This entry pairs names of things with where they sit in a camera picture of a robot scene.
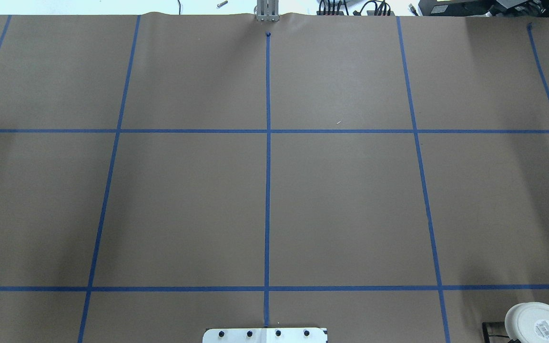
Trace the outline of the brown paper table cover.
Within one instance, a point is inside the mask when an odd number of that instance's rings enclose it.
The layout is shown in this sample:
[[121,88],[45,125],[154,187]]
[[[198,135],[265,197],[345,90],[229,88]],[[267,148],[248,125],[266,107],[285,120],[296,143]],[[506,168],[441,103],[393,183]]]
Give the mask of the brown paper table cover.
[[531,301],[549,19],[0,16],[0,343],[479,343]]

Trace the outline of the aluminium frame post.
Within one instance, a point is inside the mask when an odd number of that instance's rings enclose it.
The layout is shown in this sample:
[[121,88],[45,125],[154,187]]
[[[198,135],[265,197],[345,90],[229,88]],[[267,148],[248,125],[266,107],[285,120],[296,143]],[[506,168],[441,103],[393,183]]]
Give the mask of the aluminium frame post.
[[280,20],[279,0],[257,0],[254,12],[258,22],[277,22]]

